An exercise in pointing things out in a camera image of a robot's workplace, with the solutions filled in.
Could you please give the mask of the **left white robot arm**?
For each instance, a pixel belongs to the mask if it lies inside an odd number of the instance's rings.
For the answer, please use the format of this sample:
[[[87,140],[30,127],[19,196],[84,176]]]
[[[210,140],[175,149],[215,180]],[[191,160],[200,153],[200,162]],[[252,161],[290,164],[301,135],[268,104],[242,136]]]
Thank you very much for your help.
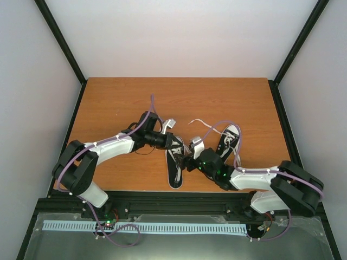
[[[97,142],[71,141],[52,170],[56,186],[62,185],[63,192],[93,205],[99,217],[109,217],[113,205],[108,201],[108,194],[93,181],[96,167],[117,156],[136,152],[146,145],[159,150],[181,147],[182,142],[168,131],[175,124],[174,119],[162,122],[156,113],[146,111],[138,122],[131,123],[115,136]]]

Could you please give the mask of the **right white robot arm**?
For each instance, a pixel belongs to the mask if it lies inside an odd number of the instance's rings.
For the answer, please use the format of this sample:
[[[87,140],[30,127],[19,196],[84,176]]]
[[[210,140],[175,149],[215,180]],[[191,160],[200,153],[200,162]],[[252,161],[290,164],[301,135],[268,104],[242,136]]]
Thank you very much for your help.
[[[290,210],[312,217],[324,195],[322,181],[287,160],[270,168],[235,167],[209,148],[184,156],[181,165],[199,170],[225,191],[252,190],[249,207],[259,214]]]

